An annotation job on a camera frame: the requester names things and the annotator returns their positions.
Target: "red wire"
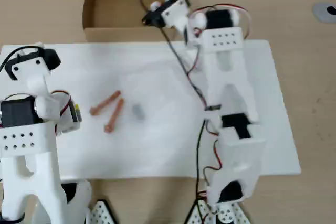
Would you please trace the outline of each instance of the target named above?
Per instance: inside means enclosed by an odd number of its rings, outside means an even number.
[[[196,64],[197,64],[197,62],[198,62],[198,59],[199,59],[199,56],[200,56],[200,53],[199,53],[199,51],[200,51],[200,47],[198,48],[198,52],[197,52],[197,55],[196,55],[196,58],[195,58],[195,60],[194,60],[194,63],[193,63],[193,65],[192,65],[192,67],[191,67],[191,69],[187,72],[187,76],[188,76],[188,78],[189,78],[189,74],[195,69],[195,67],[196,67]]]
[[[207,131],[209,134],[213,135],[213,136],[219,136],[218,133],[216,133],[216,132],[212,132],[212,131],[209,130],[209,128],[208,128],[208,124],[209,124],[209,120],[206,121],[206,125],[205,125],[205,129],[206,129],[206,131]]]
[[[206,166],[206,167],[203,168],[203,176],[204,176],[204,179],[205,179],[205,181],[206,181],[206,183],[207,183],[208,186],[210,185],[210,183],[209,183],[209,180],[208,180],[207,177],[206,177],[205,170],[206,170],[206,169],[220,170],[220,169],[222,169],[222,167],[223,167],[223,165],[222,165],[222,161],[221,161],[221,159],[219,158],[219,155],[218,155],[218,153],[217,153],[217,149],[216,149],[216,143],[217,143],[217,141],[218,141],[218,139],[214,142],[214,147],[213,147],[213,148],[214,148],[214,154],[215,154],[216,159],[217,159],[218,164],[219,164],[219,168],[217,168],[217,167],[213,167],[213,166]]]
[[[60,111],[60,116],[62,116],[64,114],[64,112],[69,108],[70,103],[71,103],[71,96],[69,94],[69,92],[64,91],[64,90],[54,90],[53,92],[51,92],[52,94],[55,93],[63,93],[63,94],[67,94],[69,96],[69,101],[68,103],[65,105],[65,107]],[[57,125],[55,125],[55,134],[57,134]]]
[[[221,5],[226,5],[226,6],[231,6],[231,7],[236,7],[236,8],[240,8],[240,9],[243,9],[245,11],[247,11],[247,9],[243,8],[242,6],[239,6],[239,5],[234,5],[234,4],[225,4],[225,3],[219,3],[219,4],[215,4],[214,6],[221,6]]]
[[[209,215],[209,213],[207,213],[204,217],[203,217],[203,219],[202,219],[202,224],[204,224],[204,222],[205,222],[205,219],[206,219],[206,217],[208,217],[208,215]]]

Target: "brown cardboard box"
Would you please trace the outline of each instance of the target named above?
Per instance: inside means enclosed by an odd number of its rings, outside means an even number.
[[[153,1],[144,0],[147,6]],[[140,0],[85,0],[83,28],[86,39],[89,42],[164,40],[158,28],[143,26],[144,15]],[[166,32],[174,38],[174,29],[166,29]]]

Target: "white sheet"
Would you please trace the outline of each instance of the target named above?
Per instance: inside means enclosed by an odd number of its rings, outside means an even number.
[[[176,42],[182,49],[183,44]],[[0,61],[18,46],[5,46]],[[48,87],[71,93],[82,111],[81,129],[57,138],[63,179],[195,177],[201,103],[166,43],[54,44],[62,63]],[[262,174],[298,174],[300,165],[269,44],[245,42],[245,56],[267,147]],[[0,73],[0,97],[25,85]],[[89,109],[122,90],[125,108],[116,131],[103,126],[113,106],[91,117]],[[204,134],[201,167],[214,161],[213,137]]]

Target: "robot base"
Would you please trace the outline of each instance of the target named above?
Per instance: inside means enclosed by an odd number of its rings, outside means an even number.
[[[195,200],[184,224],[250,224],[238,203],[218,203],[215,211],[202,199],[198,200],[198,205],[202,216]]]

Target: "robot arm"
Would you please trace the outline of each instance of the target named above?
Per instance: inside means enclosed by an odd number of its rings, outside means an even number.
[[[159,28],[176,28],[192,58],[199,48],[197,68],[201,72],[189,78],[202,74],[206,80],[202,91],[207,107],[216,109],[205,109],[204,118],[218,132],[218,154],[223,161],[223,168],[209,180],[207,200],[211,206],[242,201],[255,189],[266,142],[246,71],[239,13],[234,8],[209,6],[205,13],[190,14],[189,6],[188,0],[154,2],[145,20]],[[148,20],[151,17],[160,22]]]
[[[35,51],[24,54],[22,49],[28,48]],[[48,91],[45,77],[59,65],[53,49],[27,46],[14,50],[0,67],[12,80],[25,82],[28,90],[25,98],[14,99],[19,94],[13,94],[0,103],[0,159],[6,194],[1,223],[21,223],[31,194],[38,197],[51,223],[69,223],[56,135],[77,129],[81,119],[67,92]],[[35,160],[34,173],[27,169],[26,157]]]

